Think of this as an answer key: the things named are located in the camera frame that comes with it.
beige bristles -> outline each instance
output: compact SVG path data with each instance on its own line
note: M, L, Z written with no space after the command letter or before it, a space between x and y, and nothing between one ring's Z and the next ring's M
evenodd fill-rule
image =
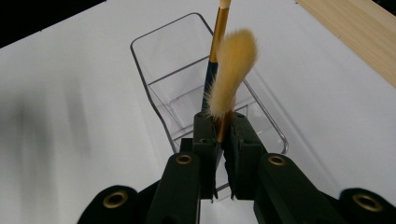
M233 109L236 91L257 59L256 39L248 29L224 36L217 51L218 73L207 96L209 114L223 119Z

screw hole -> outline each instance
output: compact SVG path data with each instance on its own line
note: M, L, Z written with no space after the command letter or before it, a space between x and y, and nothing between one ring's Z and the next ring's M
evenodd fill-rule
M285 159L279 156L271 156L268 158L268 161L271 162L273 165L284 165L286 163Z
M191 161L192 161L192 157L189 155L179 155L176 157L176 162L178 164L185 165L185 164L189 164Z
M106 208L117 208L128 200L128 193L124 190L115 191L105 197L103 206Z
M353 195L352 199L358 206L371 212L380 212L384 209L381 203L370 195L358 193Z

